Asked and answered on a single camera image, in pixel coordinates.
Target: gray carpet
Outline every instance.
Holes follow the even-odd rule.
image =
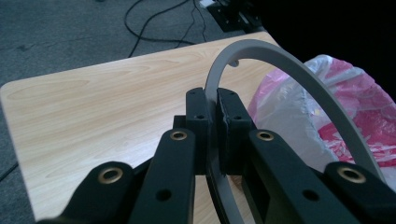
[[[139,33],[150,16],[181,2],[144,0],[131,10],[127,21]],[[0,86],[127,58],[137,38],[124,26],[124,15],[134,3],[136,0],[0,0]],[[144,36],[181,39],[187,32],[185,41],[203,43],[244,34],[223,33],[207,10],[200,11],[202,17],[188,0],[152,19]],[[177,46],[141,40],[133,56]],[[0,175],[4,175],[17,159],[3,111],[0,117]],[[0,195],[0,223],[35,222],[19,167],[0,182]]]

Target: plastic bag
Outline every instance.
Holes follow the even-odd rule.
[[[362,69],[328,55],[305,65],[361,130],[379,166],[395,167],[396,105],[388,94]],[[307,165],[319,171],[331,161],[353,162],[318,103],[279,69],[265,76],[247,110],[258,128],[279,133]]]

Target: gray curved strip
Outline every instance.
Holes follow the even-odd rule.
[[[213,62],[205,84],[209,113],[215,117],[217,89],[225,66],[239,59],[270,63],[294,78],[323,108],[343,137],[354,161],[385,182],[370,148],[343,107],[322,82],[298,59],[280,47],[260,40],[240,40],[225,48]]]

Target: black fabric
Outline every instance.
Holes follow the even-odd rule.
[[[255,0],[254,4],[263,27],[300,61],[327,54],[352,63],[396,99],[396,21],[390,3]]]

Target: wood grain surface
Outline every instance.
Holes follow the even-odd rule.
[[[185,114],[186,91],[203,87],[218,54],[239,39],[275,44],[267,33],[243,35],[132,59],[9,82],[1,102],[35,219],[58,216],[95,166],[150,158],[173,116]],[[245,106],[274,67],[241,60],[221,87]],[[243,195],[236,200],[252,220]],[[197,177],[194,223],[219,223],[205,178]]]

